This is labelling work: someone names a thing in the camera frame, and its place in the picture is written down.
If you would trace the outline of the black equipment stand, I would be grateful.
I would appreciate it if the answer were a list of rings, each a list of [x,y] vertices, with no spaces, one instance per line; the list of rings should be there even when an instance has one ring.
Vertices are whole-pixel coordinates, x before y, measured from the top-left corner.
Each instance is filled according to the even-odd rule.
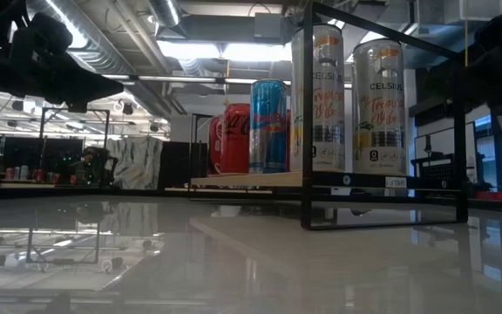
[[[484,155],[476,149],[475,140],[466,135],[466,177],[470,195],[488,192],[492,185],[483,177]],[[415,138],[414,159],[410,162],[414,175],[436,181],[452,181],[456,176],[453,130]]]

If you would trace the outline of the white ceiling box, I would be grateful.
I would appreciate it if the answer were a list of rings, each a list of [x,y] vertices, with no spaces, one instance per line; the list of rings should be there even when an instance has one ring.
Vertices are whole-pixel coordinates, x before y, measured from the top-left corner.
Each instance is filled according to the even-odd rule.
[[[444,22],[490,21],[502,14],[502,0],[444,0]]]

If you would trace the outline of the crumpled white plastic sheet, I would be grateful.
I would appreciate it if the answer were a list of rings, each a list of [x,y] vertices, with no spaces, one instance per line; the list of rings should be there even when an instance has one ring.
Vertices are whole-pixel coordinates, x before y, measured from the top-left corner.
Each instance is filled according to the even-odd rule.
[[[114,185],[121,189],[157,189],[163,141],[153,137],[108,140],[107,149],[118,163]]]

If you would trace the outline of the wooden shelf with black frame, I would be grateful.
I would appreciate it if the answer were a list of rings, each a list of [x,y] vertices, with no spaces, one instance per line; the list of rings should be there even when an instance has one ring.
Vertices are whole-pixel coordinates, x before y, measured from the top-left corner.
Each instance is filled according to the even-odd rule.
[[[382,26],[376,22],[371,22],[365,18],[338,10],[315,1],[304,6],[302,26],[304,30],[305,43],[302,58],[307,71],[313,68],[313,50],[314,50],[314,20],[318,15],[335,18],[346,24],[351,24],[366,31],[374,31],[384,35],[389,39],[396,39],[401,44],[408,44],[420,50],[432,52],[438,56],[448,58],[449,60],[462,62],[463,57],[460,53],[445,49],[435,44],[425,42],[422,39],[414,38],[399,31]],[[315,201],[327,202],[347,202],[347,203],[380,203],[395,204],[399,207],[403,205],[421,206],[424,203],[415,198],[397,197],[397,196],[361,196],[361,195],[320,195],[316,192],[318,188],[378,188],[378,189],[414,189],[414,190],[439,190],[452,192],[456,199],[462,202],[466,201],[465,188],[461,186],[462,181],[455,178],[451,181],[431,181],[423,178],[417,178],[404,175],[391,174],[359,174],[356,172],[345,173],[343,171],[315,171],[313,169],[313,106],[314,100],[313,79],[304,74],[304,91],[301,95],[306,102],[304,113],[304,145],[305,153],[302,157],[302,170],[286,173],[273,174],[235,174],[221,175],[214,177],[192,178],[193,185],[204,186],[242,186],[242,187],[260,187],[260,188],[298,188],[301,191],[300,222],[303,229],[323,231],[338,229],[374,229],[374,228],[394,228],[394,227],[413,227],[442,225],[452,223],[464,223],[467,221],[467,206],[465,204],[455,209],[453,216],[430,216],[423,218],[420,215],[420,209],[408,209],[407,217],[404,221],[383,222],[373,221],[370,223],[346,223],[346,224],[314,224]]]

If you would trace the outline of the grey ceiling box unit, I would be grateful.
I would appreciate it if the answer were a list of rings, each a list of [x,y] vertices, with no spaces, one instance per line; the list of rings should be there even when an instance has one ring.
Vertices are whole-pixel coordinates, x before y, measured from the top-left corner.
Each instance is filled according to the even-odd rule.
[[[254,41],[277,43],[282,38],[282,16],[277,13],[254,14]]]

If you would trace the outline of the bright ceiling light panel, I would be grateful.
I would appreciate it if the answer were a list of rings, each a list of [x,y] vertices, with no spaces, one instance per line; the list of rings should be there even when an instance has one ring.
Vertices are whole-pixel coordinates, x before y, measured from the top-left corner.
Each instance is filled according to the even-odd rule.
[[[242,62],[279,62],[292,59],[291,45],[268,44],[191,44],[167,41],[157,42],[166,57],[182,60],[201,58],[224,58]]]

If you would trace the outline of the black background robot rig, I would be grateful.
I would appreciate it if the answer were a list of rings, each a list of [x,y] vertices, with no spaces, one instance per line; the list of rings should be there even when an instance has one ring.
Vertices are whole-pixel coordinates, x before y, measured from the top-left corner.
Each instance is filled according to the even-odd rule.
[[[42,113],[41,113],[41,118],[40,118],[40,127],[39,127],[39,148],[40,148],[40,155],[38,158],[38,167],[43,168],[44,167],[44,154],[45,154],[45,147],[46,147],[46,141],[47,139],[44,137],[44,127],[47,122],[51,120],[51,118],[46,119],[45,114],[48,111],[53,111],[55,114],[60,113],[61,111],[67,111],[69,113],[87,113],[87,112],[92,112],[92,113],[104,113],[105,114],[105,133],[104,133],[104,139],[103,139],[103,144],[104,144],[104,149],[107,149],[107,141],[108,141],[108,135],[109,135],[109,125],[110,125],[110,117],[111,117],[111,112],[108,109],[88,109],[86,106],[84,108],[80,107],[73,107],[68,106],[66,109],[63,108],[56,108],[56,107],[49,107],[49,106],[43,106],[42,107]]]

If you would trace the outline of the small silver spiral duct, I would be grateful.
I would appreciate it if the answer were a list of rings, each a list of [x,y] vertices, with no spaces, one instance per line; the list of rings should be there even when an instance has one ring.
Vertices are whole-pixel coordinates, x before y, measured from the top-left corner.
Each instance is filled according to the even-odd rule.
[[[177,0],[147,0],[156,22],[170,28],[178,25],[182,19],[182,11]]]

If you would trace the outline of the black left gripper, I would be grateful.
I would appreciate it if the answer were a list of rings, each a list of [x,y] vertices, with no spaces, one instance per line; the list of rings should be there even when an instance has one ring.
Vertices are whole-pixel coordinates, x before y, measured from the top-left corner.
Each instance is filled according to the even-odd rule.
[[[27,57],[13,62],[9,49],[0,49],[0,92],[23,97],[33,95],[58,98],[68,106],[87,107],[90,102],[124,91],[124,85],[102,76],[66,77],[77,70],[70,56],[45,58]]]

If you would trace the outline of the blue silver Red Bull can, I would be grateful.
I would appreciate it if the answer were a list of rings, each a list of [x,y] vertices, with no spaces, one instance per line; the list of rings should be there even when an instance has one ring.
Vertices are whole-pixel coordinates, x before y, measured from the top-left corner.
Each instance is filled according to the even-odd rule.
[[[280,80],[258,80],[251,87],[249,173],[287,171],[287,90]]]

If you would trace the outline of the red Coca-Cola classic can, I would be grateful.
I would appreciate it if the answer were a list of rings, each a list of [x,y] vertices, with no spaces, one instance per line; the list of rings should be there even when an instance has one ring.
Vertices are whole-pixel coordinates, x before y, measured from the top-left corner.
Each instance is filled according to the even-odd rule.
[[[221,137],[223,116],[211,119],[208,129],[208,175],[215,176],[221,173]]]

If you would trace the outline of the large silver spiral duct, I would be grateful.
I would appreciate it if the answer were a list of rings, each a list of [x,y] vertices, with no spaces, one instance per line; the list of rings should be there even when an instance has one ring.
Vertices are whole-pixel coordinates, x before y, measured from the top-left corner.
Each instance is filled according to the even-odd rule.
[[[30,17],[41,12],[66,26],[72,34],[72,43],[67,52],[83,67],[100,74],[135,73],[74,0],[26,0],[26,4]]]

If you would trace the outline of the long tube light fixture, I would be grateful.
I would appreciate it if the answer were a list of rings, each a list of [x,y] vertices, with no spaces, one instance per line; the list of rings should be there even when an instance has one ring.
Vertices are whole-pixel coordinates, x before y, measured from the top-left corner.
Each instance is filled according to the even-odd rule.
[[[135,75],[135,74],[104,74],[97,75],[99,84],[119,85],[122,86],[134,85],[140,82],[159,82],[159,83],[184,83],[184,84],[216,84],[216,85],[252,85],[257,81],[275,80],[274,78],[231,78],[231,77],[190,77],[190,76],[173,76],[173,75]],[[305,75],[305,79],[311,79],[313,83],[320,83],[323,80],[336,79],[336,83],[340,84],[344,89],[351,89],[350,82],[343,81],[342,76],[332,75],[325,76],[324,74],[309,74]]]

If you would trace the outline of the black table frame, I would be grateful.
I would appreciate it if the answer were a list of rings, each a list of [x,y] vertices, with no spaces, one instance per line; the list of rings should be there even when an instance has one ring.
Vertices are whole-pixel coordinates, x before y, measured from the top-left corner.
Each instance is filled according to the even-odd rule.
[[[167,190],[133,190],[133,189],[99,189],[99,188],[0,188],[0,200],[34,198],[34,197],[60,197],[60,196],[130,196],[130,197],[177,197],[190,199],[211,200],[246,200],[246,201],[299,201],[299,194],[261,194],[247,192],[224,192],[213,190],[211,192],[197,191],[167,191]],[[396,196],[360,196],[360,195],[313,195],[313,201],[332,202],[370,202],[370,203],[412,203],[454,206],[456,202],[447,198],[412,198]]]

